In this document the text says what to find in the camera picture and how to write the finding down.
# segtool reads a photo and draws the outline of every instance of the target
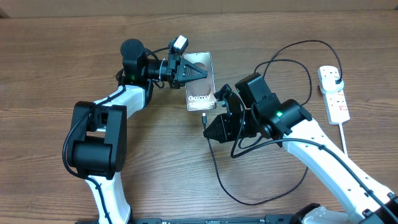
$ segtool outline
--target black cable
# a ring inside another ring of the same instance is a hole
[[[268,62],[262,62],[262,63],[260,63],[259,65],[257,65],[257,67],[254,69],[254,73],[257,71],[257,69],[258,69],[261,65],[268,64],[268,65],[267,65],[267,68],[268,68],[268,66],[269,66],[272,62],[293,62],[293,63],[296,63],[296,64],[301,65],[301,66],[305,69],[305,71],[307,72],[307,75],[308,75],[308,79],[310,80],[310,94],[308,95],[307,100],[306,100],[304,103],[302,103],[302,106],[306,105],[306,104],[310,101],[311,96],[312,96],[312,79],[311,79],[310,72],[308,71],[308,69],[306,68],[306,66],[304,66],[302,63],[300,63],[300,62],[298,62],[298,61],[296,61],[296,60],[291,60],[291,59],[275,59],[275,60],[273,60],[273,59],[271,59],[271,60],[268,61]]]
[[[101,199],[101,204],[102,204],[102,208],[104,209],[105,217],[108,219],[109,224],[112,224],[112,221],[111,221],[111,218],[110,218],[110,216],[109,216],[108,210],[106,209],[105,200],[104,200],[104,195],[103,195],[102,190],[101,190],[101,185],[100,185],[95,179],[92,179],[91,177],[84,177],[84,176],[82,176],[82,175],[77,174],[77,173],[74,172],[73,170],[71,170],[71,168],[69,167],[68,162],[67,162],[67,150],[68,150],[68,143],[69,143],[69,140],[70,140],[70,136],[75,132],[75,130],[76,130],[76,128],[78,127],[78,125],[79,125],[81,122],[83,122],[83,120],[84,120],[89,114],[93,113],[97,108],[99,108],[100,106],[104,105],[104,104],[107,103],[107,102],[110,102],[110,101],[114,100],[114,99],[117,98],[118,96],[122,95],[125,91],[126,91],[126,87],[123,86],[123,89],[122,89],[119,93],[117,93],[117,94],[115,94],[115,95],[113,95],[113,96],[107,97],[106,100],[103,100],[102,102],[100,102],[100,103],[94,105],[90,110],[88,110],[86,113],[84,113],[84,115],[81,116],[81,117],[79,118],[79,120],[76,122],[76,124],[73,125],[73,127],[70,129],[70,131],[69,131],[67,137],[65,138],[65,142],[63,142],[63,148],[62,148],[62,161],[63,161],[63,165],[65,166],[66,170],[67,170],[71,175],[74,175],[75,177],[78,177],[78,178],[81,178],[81,179],[84,179],[84,180],[89,180],[90,182],[92,182],[92,183],[95,185],[95,189],[98,190],[99,198]]]
[[[234,151],[235,151],[236,145],[238,144],[239,137],[241,136],[241,132],[242,132],[242,129],[243,129],[243,124],[244,124],[243,121],[244,121],[244,119],[246,117],[246,110],[245,110],[244,104],[243,104],[242,100],[240,99],[240,97],[236,93],[234,93],[232,91],[230,93],[239,100],[239,102],[241,104],[242,111],[243,111],[242,112],[242,117],[241,117],[241,127],[239,128],[238,136],[236,136],[234,145],[232,146],[232,149],[231,149],[231,157],[234,159],[235,158]]]
[[[162,86],[160,86],[160,85],[158,84],[158,82],[155,82],[155,81],[154,81],[154,83],[155,83],[155,85],[156,85],[158,88],[164,88],[164,81],[162,81]]]
[[[332,157],[334,157],[346,170],[347,172],[357,181],[357,183],[359,183],[360,186],[362,186],[362,188],[365,190],[365,192],[371,196],[371,198],[373,198],[373,200],[380,205],[381,208],[383,208],[388,214],[389,216],[395,221],[395,223],[398,223],[398,218],[391,212],[391,210],[389,210],[386,205],[384,205],[380,199],[378,199],[372,190],[370,190],[363,182],[361,179],[359,179],[359,177],[351,170],[351,168],[349,168],[347,166],[347,164],[340,158],[338,157],[334,152],[332,152],[330,149],[328,149],[326,146],[319,144],[317,142],[314,141],[310,141],[310,140],[306,140],[306,139],[296,139],[296,138],[290,138],[290,139],[278,139],[278,140],[273,140],[273,141],[267,141],[261,144],[258,144],[257,146],[254,146],[250,149],[247,149],[243,152],[240,152],[239,154],[237,154],[236,156],[243,156],[246,153],[249,153],[255,149],[258,149],[260,147],[263,146],[268,146],[270,144],[274,144],[274,143],[278,143],[278,142],[287,142],[287,141],[296,141],[296,142],[302,142],[302,143],[307,143],[307,144],[311,144],[314,145],[316,147],[318,147],[321,150],[326,151],[327,153],[329,153],[329,155],[331,155]]]
[[[384,204],[375,196],[375,194],[373,193],[373,191],[372,191],[371,189],[369,189],[369,188],[362,182],[361,179],[359,179],[359,177],[351,170],[351,168],[349,168],[349,166],[348,166],[340,157],[338,157],[333,151],[331,151],[330,149],[328,149],[326,146],[324,146],[324,145],[322,145],[322,144],[319,144],[319,143],[314,142],[314,141],[306,140],[306,139],[297,139],[297,138],[277,139],[277,140],[267,141],[267,142],[261,143],[261,144],[259,144],[259,145],[257,145],[257,146],[254,146],[254,147],[252,147],[252,148],[250,148],[250,149],[248,149],[248,150],[245,150],[244,152],[241,152],[241,153],[237,154],[237,156],[242,156],[242,155],[244,155],[244,154],[246,154],[246,153],[248,153],[248,152],[251,152],[251,151],[253,151],[253,150],[255,150],[255,149],[258,149],[258,148],[260,148],[260,147],[263,147],[263,146],[268,146],[268,145],[270,145],[270,144],[275,144],[275,143],[278,143],[278,142],[288,142],[288,141],[295,141],[295,142],[302,142],[302,143],[306,143],[306,144],[311,144],[311,145],[314,145],[314,146],[318,147],[319,150],[324,150],[324,151],[326,151],[327,153],[329,153],[329,155],[331,155],[333,158],[335,158],[335,159],[347,170],[347,172],[355,179],[355,181],[357,181],[357,183],[358,183],[360,186],[362,186],[362,188],[364,189],[364,191],[365,191],[369,196],[371,196],[371,198],[373,198],[373,200],[374,200],[377,204],[379,204],[380,207],[381,207],[382,209],[384,209],[384,211],[386,211],[386,212],[388,213],[388,215],[394,220],[394,222],[395,222],[395,223],[398,223],[398,218],[393,214],[393,212],[392,212],[391,210],[389,210],[389,209],[386,207],[386,205],[384,205]],[[243,204],[243,205],[259,205],[259,204],[261,204],[261,203],[266,203],[266,202],[269,202],[270,200],[274,200],[274,199],[277,199],[277,198],[281,198],[281,197],[283,197],[283,196],[285,196],[285,195],[291,193],[293,190],[295,190],[295,189],[302,183],[302,181],[303,181],[303,179],[304,179],[304,177],[305,177],[305,175],[307,174],[307,171],[308,171],[308,167],[307,167],[307,168],[305,169],[305,173],[304,173],[304,176],[302,177],[301,181],[300,181],[294,188],[292,188],[290,191],[288,191],[288,192],[286,192],[286,193],[284,193],[284,194],[282,194],[282,195],[278,195],[278,196],[276,196],[276,197],[267,199],[267,200],[265,200],[265,201],[263,201],[263,202],[258,202],[258,203],[254,203],[254,204],[244,203],[244,202],[239,201],[239,200],[236,199],[235,197],[233,197],[233,196],[224,188],[224,185],[221,183],[220,175],[219,175],[219,173],[218,173],[217,163],[216,163],[216,159],[215,159],[215,157],[214,157],[213,149],[211,148],[210,140],[207,139],[207,142],[208,142],[208,144],[209,144],[210,153],[211,153],[211,156],[212,156],[212,158],[213,158],[214,165],[215,165],[215,170],[216,170],[217,179],[218,179],[218,182],[220,183],[221,188],[222,188],[222,189],[224,190],[224,192],[225,192],[228,196],[230,196],[233,200],[235,200],[235,201],[237,201],[238,203],[241,203],[241,204]]]
[[[240,148],[240,149],[248,149],[248,148],[250,148],[250,147],[255,146],[256,144],[259,144],[259,142],[261,141],[261,139],[263,139],[263,137],[260,136],[254,143],[252,143],[252,144],[250,144],[250,145],[248,145],[248,146],[242,147],[243,139],[245,139],[245,138],[242,138],[242,139],[239,141],[239,143],[238,143],[238,148]]]
[[[272,198],[269,198],[269,199],[266,199],[266,200],[263,200],[263,201],[257,202],[257,203],[246,203],[246,202],[242,202],[242,201],[238,200],[237,198],[235,198],[234,196],[232,196],[232,195],[225,189],[223,183],[221,182],[220,174],[218,173],[216,158],[215,158],[215,156],[214,156],[213,148],[211,148],[210,139],[207,139],[207,142],[208,142],[208,144],[209,144],[210,153],[211,153],[211,156],[212,156],[212,158],[213,158],[213,163],[214,163],[214,167],[215,167],[215,170],[216,170],[216,175],[217,175],[218,183],[220,184],[221,188],[224,190],[224,192],[225,192],[230,198],[232,198],[232,199],[235,200],[236,202],[241,203],[241,204],[243,204],[243,205],[251,205],[251,206],[260,205],[260,204],[267,203],[267,202],[270,202],[270,201],[272,201],[272,200],[276,200],[276,199],[278,199],[278,198],[281,198],[281,197],[283,197],[283,196],[286,196],[286,195],[290,194],[290,193],[293,192],[297,187],[300,186],[300,184],[303,182],[303,180],[304,180],[304,178],[305,178],[305,176],[306,176],[306,174],[307,174],[307,172],[308,172],[308,167],[307,167],[307,168],[305,169],[304,175],[303,175],[303,177],[301,178],[300,182],[298,182],[298,184],[297,184],[296,186],[294,186],[292,189],[290,189],[289,191],[287,191],[287,192],[285,192],[285,193],[283,193],[283,194],[277,195],[277,196],[275,196],[275,197],[272,197]]]
[[[145,53],[147,53],[148,55],[151,55],[151,56],[156,60],[157,68],[160,68],[160,60],[159,60],[159,58],[157,58],[156,54],[153,53],[153,52],[152,52],[151,50],[149,50],[149,49],[144,49],[144,51],[145,51]]]
[[[169,47],[164,47],[164,48],[161,48],[161,49],[154,50],[153,53],[157,53],[157,52],[160,52],[160,51],[163,51],[163,50],[168,50],[168,49],[169,49]]]
[[[322,40],[304,40],[304,41],[300,41],[300,42],[296,42],[296,43],[290,44],[290,45],[288,45],[288,46],[286,46],[286,47],[280,49],[280,50],[271,58],[270,62],[273,62],[274,59],[278,56],[278,54],[279,54],[281,51],[283,51],[284,49],[286,49],[286,48],[288,48],[288,47],[291,47],[291,46],[293,46],[293,45],[302,44],[302,43],[306,43],[306,42],[319,42],[319,43],[325,44],[326,46],[328,46],[328,47],[330,48],[330,50],[334,53],[334,55],[335,55],[335,57],[336,57],[336,59],[337,59],[338,66],[340,67],[340,78],[336,81],[336,84],[341,83],[341,81],[343,80],[343,69],[342,69],[342,67],[341,67],[340,59],[338,58],[337,53],[336,53],[336,51],[333,49],[333,47],[331,47],[328,43],[326,43],[326,42],[324,42],[324,41],[322,41]],[[263,74],[263,76],[262,76],[263,78],[266,77],[266,72],[267,72],[267,69],[268,69],[269,65],[270,65],[270,64],[268,64],[267,67],[266,67],[266,69],[264,70],[264,74]]]
[[[121,81],[122,81],[123,72],[124,72],[124,68],[120,69],[120,71],[118,71],[115,76],[116,80],[118,81],[118,86],[122,85]]]

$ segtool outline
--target white cable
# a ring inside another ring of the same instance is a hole
[[[160,81],[160,71],[161,71],[161,69],[162,69],[162,65],[163,65],[164,60],[165,60],[165,59],[163,58],[162,63],[160,63],[160,68],[159,68],[159,81]]]
[[[347,146],[346,146],[346,138],[344,137],[344,132],[343,132],[343,123],[338,123],[338,127],[340,129],[341,143],[343,144],[344,154],[346,154],[346,156],[348,156]]]

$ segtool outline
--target power strip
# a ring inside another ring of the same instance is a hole
[[[344,153],[347,154],[343,123],[348,121],[350,117],[343,91],[344,84],[335,84],[335,80],[339,78],[340,75],[338,69],[333,66],[326,65],[320,67],[318,69],[318,77],[329,124],[338,124]]]

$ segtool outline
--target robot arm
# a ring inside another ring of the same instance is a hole
[[[127,153],[127,119],[148,105],[154,82],[167,81],[171,88],[180,88],[207,77],[207,71],[181,57],[187,45],[183,36],[172,40],[169,59],[160,62],[139,40],[125,41],[121,46],[124,68],[116,75],[118,89],[102,100],[75,105],[63,161],[93,192],[99,220],[90,223],[126,224],[132,218],[120,175]],[[148,59],[148,54],[155,59]],[[105,137],[87,135],[95,131],[105,132]],[[69,167],[75,167],[77,173]]]
[[[392,216],[398,214],[396,195],[343,154],[305,108],[294,100],[281,103],[258,73],[237,82],[235,87],[241,100],[232,94],[228,85],[215,93],[216,98],[226,105],[227,113],[215,118],[203,132],[204,137],[220,143],[235,141],[235,146],[239,138],[254,137],[260,132],[263,137],[274,139],[280,147],[283,146],[299,158],[326,185],[346,211],[346,214],[333,212],[332,215],[329,211],[323,217],[323,212],[314,212],[309,214],[307,222],[302,217],[304,223],[335,223],[336,217],[344,223],[392,223]],[[250,110],[243,113],[241,108],[245,107]],[[328,151],[320,149],[320,146],[325,146]],[[261,144],[238,154],[234,154],[233,148],[231,157],[242,156],[259,147]]]
[[[335,153],[358,176],[373,194],[383,203],[389,203],[393,193],[386,186],[380,184],[363,170],[361,170],[350,158],[336,147],[312,119],[299,122],[291,128],[292,133],[284,135],[283,139],[296,138],[315,141],[326,146]],[[380,205],[371,198],[353,176],[331,154],[318,147],[297,141],[282,143],[287,152],[299,158],[312,172],[325,184],[343,206],[347,214],[347,220],[359,223],[373,213],[381,214],[384,211]]]

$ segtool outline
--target wood grain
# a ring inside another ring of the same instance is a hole
[[[398,0],[0,0],[11,18],[393,10]]]
[[[187,36],[188,52],[212,53],[216,88],[233,85],[292,42],[328,42],[344,69],[349,156],[398,190],[396,11],[3,19],[0,32],[0,223],[73,223],[98,216],[86,183],[63,167],[61,147],[73,105],[115,90],[119,48],[130,38],[154,50]],[[340,146],[317,88],[318,67],[337,66],[333,54],[322,44],[302,44],[280,57],[308,67],[314,92],[306,108]],[[296,64],[275,63],[266,81],[282,101],[308,95],[308,78]],[[209,122],[223,111],[208,111]],[[183,89],[154,90],[150,105],[129,119],[122,179],[136,218],[261,217],[296,212],[310,202],[342,210],[312,172],[296,191],[265,205],[232,201],[218,185],[201,132],[200,113],[187,111]],[[213,148],[225,187],[245,202],[285,192],[305,170],[276,146],[235,160],[231,144],[213,142]]]

